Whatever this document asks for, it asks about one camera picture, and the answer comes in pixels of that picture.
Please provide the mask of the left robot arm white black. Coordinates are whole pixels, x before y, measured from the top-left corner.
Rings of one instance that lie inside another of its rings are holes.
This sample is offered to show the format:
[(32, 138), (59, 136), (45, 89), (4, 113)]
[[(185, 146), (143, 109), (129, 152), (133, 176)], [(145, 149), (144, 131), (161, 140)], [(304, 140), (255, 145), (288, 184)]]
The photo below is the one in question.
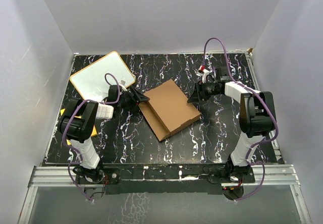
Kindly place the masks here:
[(74, 167), (73, 172), (93, 183), (101, 182), (104, 170), (91, 139), (95, 121), (110, 120), (114, 114), (114, 105), (119, 102), (139, 105), (148, 101), (149, 97), (134, 87), (125, 88), (121, 85), (110, 86), (103, 102), (71, 99), (59, 121), (59, 131), (63, 135), (63, 142), (70, 142), (71, 148), (81, 157), (80, 164)]

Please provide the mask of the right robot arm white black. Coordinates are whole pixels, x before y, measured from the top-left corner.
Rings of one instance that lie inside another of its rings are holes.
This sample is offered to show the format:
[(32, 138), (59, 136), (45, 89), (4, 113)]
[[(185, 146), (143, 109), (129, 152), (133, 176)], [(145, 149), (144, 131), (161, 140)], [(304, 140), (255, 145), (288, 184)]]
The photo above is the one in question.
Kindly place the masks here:
[(276, 120), (273, 95), (270, 92), (253, 90), (241, 82), (232, 81), (227, 69), (216, 69), (216, 77), (204, 66), (197, 70), (201, 80), (195, 83), (188, 103), (199, 103), (211, 96), (225, 95), (240, 104), (239, 126), (241, 134), (233, 152), (220, 170), (214, 171), (216, 178), (231, 182), (242, 181), (250, 172), (250, 160), (256, 143), (274, 130)]

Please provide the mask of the brown cardboard box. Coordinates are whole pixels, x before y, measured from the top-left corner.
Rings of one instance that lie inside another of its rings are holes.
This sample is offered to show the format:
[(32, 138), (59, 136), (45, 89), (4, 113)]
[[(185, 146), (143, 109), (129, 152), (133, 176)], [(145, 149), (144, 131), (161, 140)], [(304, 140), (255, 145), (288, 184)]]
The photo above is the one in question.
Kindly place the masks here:
[(199, 110), (187, 102), (187, 96), (172, 79), (146, 91), (144, 96), (149, 101), (140, 103), (139, 108), (159, 142), (200, 119)]

